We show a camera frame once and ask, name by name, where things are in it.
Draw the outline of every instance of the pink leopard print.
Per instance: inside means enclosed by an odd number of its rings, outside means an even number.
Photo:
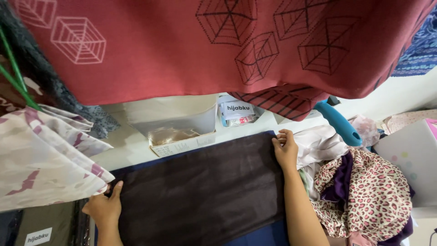
[[[349,201],[344,212],[336,203],[311,202],[322,225],[332,237],[349,237],[360,232],[376,242],[397,235],[408,221],[412,204],[407,180],[395,165],[379,155],[349,147],[354,166],[349,187]],[[341,158],[321,167],[314,188],[321,193],[341,165]]]

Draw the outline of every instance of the white paper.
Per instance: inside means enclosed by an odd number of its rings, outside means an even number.
[[[24,246],[34,246],[41,244],[43,242],[50,241],[50,236],[52,235],[52,227],[29,233],[26,237],[26,242],[24,243]]]

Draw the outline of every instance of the white box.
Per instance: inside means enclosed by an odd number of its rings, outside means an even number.
[[[150,149],[159,157],[175,155],[215,143],[215,133],[216,131],[214,130],[214,132],[203,134],[198,137],[158,146],[153,146],[152,141],[149,139]]]
[[[381,139],[375,150],[399,167],[416,195],[413,207],[437,206],[437,120],[423,119]]]

